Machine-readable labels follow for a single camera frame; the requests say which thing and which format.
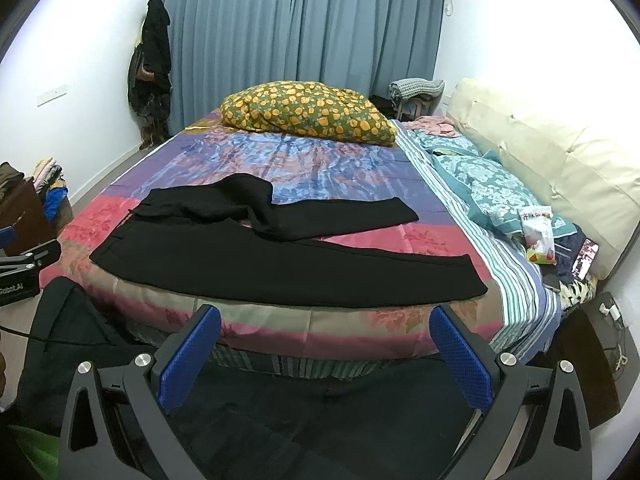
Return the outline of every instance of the pillow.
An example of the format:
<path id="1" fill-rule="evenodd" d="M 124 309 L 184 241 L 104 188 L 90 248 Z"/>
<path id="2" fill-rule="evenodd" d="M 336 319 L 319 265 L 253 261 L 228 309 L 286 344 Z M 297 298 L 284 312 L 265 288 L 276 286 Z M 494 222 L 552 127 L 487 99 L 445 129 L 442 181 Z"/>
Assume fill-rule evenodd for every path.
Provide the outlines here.
<path id="1" fill-rule="evenodd" d="M 415 139 L 415 142 L 427 153 L 482 156 L 482 153 L 480 153 L 476 146 L 466 137 L 433 136 L 427 134 L 422 128 L 407 131 L 409 135 Z"/>
<path id="2" fill-rule="evenodd" d="M 469 206 L 468 216 L 473 222 L 511 236 L 522 232 L 518 211 L 540 202 L 494 157 L 494 152 L 487 152 L 484 157 L 432 155 L 431 160 L 451 190 Z M 555 213 L 551 223 L 554 238 L 576 232 L 571 222 Z"/>
<path id="3" fill-rule="evenodd" d="M 281 132 L 391 146 L 396 127 L 364 96 L 317 82 L 276 81 L 242 90 L 220 107 L 225 123 L 248 132 Z"/>

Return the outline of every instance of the bed sheet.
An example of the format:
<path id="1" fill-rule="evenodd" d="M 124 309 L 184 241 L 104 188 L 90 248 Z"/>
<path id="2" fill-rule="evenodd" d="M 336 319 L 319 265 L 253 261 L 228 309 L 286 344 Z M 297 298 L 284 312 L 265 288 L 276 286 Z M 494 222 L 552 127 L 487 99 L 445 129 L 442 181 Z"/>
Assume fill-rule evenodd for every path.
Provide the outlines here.
<path id="1" fill-rule="evenodd" d="M 434 350 L 428 331 L 431 305 L 351 310 L 195 298 L 120 280 L 89 260 L 149 190 L 209 184 L 246 172 L 272 182 L 277 203 L 399 196 L 418 213 L 417 222 L 327 240 L 403 253 L 470 254 L 488 293 L 453 302 L 458 315 L 495 349 L 514 342 L 519 342 L 516 353 L 521 356 L 542 349 L 552 333 L 556 310 L 559 319 L 559 306 L 556 309 L 545 293 L 540 276 L 506 241 L 469 226 L 457 197 L 430 171 L 406 131 L 401 130 L 400 137 L 401 149 L 248 134 L 223 126 L 214 111 L 156 149 L 87 206 L 60 235 L 62 257 L 41 273 L 41 284 L 68 276 L 99 303 L 116 307 L 134 323 L 164 332 L 179 330 L 201 304 L 215 304 L 224 320 L 220 342 L 240 352 L 236 360 L 244 359 L 242 352 L 260 352 L 368 362 Z M 216 264 L 223 262 L 212 259 L 213 269 Z"/>

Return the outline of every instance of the yellow fruit print blanket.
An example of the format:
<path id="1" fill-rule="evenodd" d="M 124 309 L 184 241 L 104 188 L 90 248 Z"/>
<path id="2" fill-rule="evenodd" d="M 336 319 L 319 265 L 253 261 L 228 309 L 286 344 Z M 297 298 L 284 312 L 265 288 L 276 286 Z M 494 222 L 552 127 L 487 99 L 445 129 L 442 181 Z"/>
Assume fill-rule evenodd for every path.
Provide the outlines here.
<path id="1" fill-rule="evenodd" d="M 281 132 L 391 146 L 396 127 L 363 95 L 313 81 L 276 81 L 225 98 L 226 124 L 247 132 Z"/>

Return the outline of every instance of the metal screw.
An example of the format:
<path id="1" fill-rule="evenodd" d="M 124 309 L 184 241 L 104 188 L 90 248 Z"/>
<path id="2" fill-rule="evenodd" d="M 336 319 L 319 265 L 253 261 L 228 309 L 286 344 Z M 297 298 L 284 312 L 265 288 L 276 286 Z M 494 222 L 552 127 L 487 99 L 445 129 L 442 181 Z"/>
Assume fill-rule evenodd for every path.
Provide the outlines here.
<path id="1" fill-rule="evenodd" d="M 80 372 L 81 374 L 85 374 L 89 370 L 91 370 L 91 363 L 89 361 L 82 361 L 78 365 L 78 372 Z"/>
<path id="2" fill-rule="evenodd" d="M 513 366 L 518 362 L 518 360 L 516 359 L 516 356 L 508 352 L 505 352 L 504 354 L 500 354 L 500 361 L 505 366 Z"/>
<path id="3" fill-rule="evenodd" d="M 151 362 L 149 354 L 140 354 L 136 357 L 136 366 L 147 366 Z"/>
<path id="4" fill-rule="evenodd" d="M 574 371 L 574 366 L 569 361 L 560 361 L 560 369 L 570 374 Z"/>

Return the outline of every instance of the cream leather headboard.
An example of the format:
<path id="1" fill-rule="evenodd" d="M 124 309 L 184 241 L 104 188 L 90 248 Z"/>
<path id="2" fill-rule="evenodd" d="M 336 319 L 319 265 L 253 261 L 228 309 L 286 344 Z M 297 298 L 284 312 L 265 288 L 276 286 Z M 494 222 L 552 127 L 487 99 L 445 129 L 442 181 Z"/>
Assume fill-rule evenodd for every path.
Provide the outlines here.
<path id="1" fill-rule="evenodd" d="M 500 161 L 553 211 L 600 245 L 590 272 L 606 278 L 640 221 L 640 142 L 580 118 L 545 115 L 523 98 L 463 79 L 447 115 L 482 152 Z M 631 136 L 625 141 L 624 135 Z"/>

